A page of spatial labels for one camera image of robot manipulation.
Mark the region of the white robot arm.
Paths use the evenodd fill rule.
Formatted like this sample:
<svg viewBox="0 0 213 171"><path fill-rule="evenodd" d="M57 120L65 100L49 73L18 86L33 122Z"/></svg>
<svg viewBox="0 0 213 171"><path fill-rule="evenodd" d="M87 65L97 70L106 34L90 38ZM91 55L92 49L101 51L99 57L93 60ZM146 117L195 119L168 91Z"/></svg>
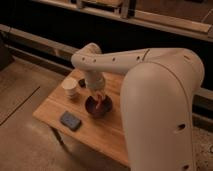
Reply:
<svg viewBox="0 0 213 171"><path fill-rule="evenodd" d="M192 103L204 79L199 56L185 48L102 54L90 43L71 62L90 89L99 72L122 74L121 118L131 171L196 171Z"/></svg>

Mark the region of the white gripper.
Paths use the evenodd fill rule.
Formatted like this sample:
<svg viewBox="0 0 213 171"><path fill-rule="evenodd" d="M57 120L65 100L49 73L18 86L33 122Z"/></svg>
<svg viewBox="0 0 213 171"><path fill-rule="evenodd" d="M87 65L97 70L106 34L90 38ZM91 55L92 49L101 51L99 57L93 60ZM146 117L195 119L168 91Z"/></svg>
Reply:
<svg viewBox="0 0 213 171"><path fill-rule="evenodd" d="M105 100L105 78L101 72L98 71L86 71L85 75L85 83L86 87L91 91L91 96L97 100L98 92L98 101L102 102Z"/></svg>

